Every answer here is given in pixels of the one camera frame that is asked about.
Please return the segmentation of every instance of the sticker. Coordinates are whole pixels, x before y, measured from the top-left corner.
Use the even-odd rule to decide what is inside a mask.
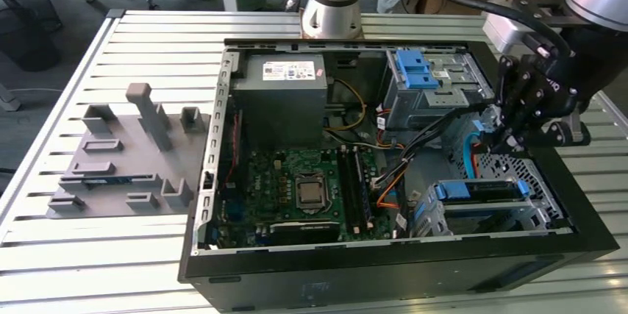
[[[451,79],[450,73],[446,70],[433,71],[433,76],[435,79]]]
[[[266,62],[265,81],[317,80],[315,62]]]
[[[378,129],[386,130],[386,118],[385,117],[378,117]]]
[[[397,214],[397,224],[401,225],[402,229],[406,231],[406,227],[409,225],[407,219],[402,216],[402,213]]]

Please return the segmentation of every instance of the aluminum workbench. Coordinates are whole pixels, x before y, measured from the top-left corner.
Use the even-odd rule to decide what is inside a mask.
[[[365,15],[363,23],[367,38],[487,40],[482,17]],[[0,198],[0,311],[214,312],[193,286],[177,281],[186,215],[49,220],[47,202],[79,146],[89,104],[137,114],[125,92],[131,82],[147,82],[169,113],[194,104],[211,114],[223,40],[298,36],[299,19],[285,13],[129,11],[106,19]],[[513,292],[299,313],[628,313],[628,125],[605,94],[583,121],[593,145],[559,152],[621,250]]]

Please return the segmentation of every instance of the screw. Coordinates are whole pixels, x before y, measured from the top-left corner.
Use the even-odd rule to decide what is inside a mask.
[[[546,48],[539,47],[538,48],[538,53],[542,55],[543,58],[550,58],[550,52]]]

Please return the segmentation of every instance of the yellow wire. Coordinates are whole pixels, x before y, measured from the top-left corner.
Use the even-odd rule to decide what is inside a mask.
[[[358,100],[361,100],[361,104],[363,106],[363,112],[361,113],[361,118],[359,120],[354,123],[354,124],[350,124],[347,126],[335,126],[335,127],[330,127],[330,128],[326,128],[327,131],[338,131],[338,130],[350,130],[353,129],[355,126],[361,125],[361,123],[363,122],[365,120],[365,117],[367,116],[367,105],[365,104],[365,100],[363,100],[363,97],[361,96],[361,94],[358,93],[358,91],[355,90],[355,88],[342,79],[335,79],[341,82],[345,83],[345,85],[347,86],[347,88],[350,89],[350,91],[355,94],[355,96],[358,97]]]

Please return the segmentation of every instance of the orange wire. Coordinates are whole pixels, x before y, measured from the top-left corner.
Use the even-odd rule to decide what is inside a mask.
[[[382,142],[382,134],[383,134],[383,133],[385,133],[385,130],[379,129],[379,130],[378,130],[378,139],[377,139],[377,140],[378,140],[378,146],[381,146],[381,147],[391,147],[391,146],[393,146],[391,143],[383,143],[383,142]],[[398,144],[397,144],[397,147],[399,147],[401,149],[405,149],[405,148],[406,148],[406,146],[405,146],[402,143],[398,143]]]
[[[478,167],[478,156],[475,153],[471,153],[471,164],[474,165],[475,177],[481,178],[481,168]]]
[[[397,176],[397,178],[393,180],[391,185],[386,188],[385,192],[382,193],[381,198],[378,199],[378,203],[377,203],[378,207],[395,207],[398,209],[401,208],[401,206],[398,204],[393,204],[393,203],[387,203],[387,202],[383,203],[382,200],[385,200],[385,198],[389,195],[389,192],[391,191],[393,187],[395,186],[395,184],[402,179],[403,174],[406,173],[407,169],[409,169],[409,167],[406,167],[406,169],[402,171],[401,175]]]

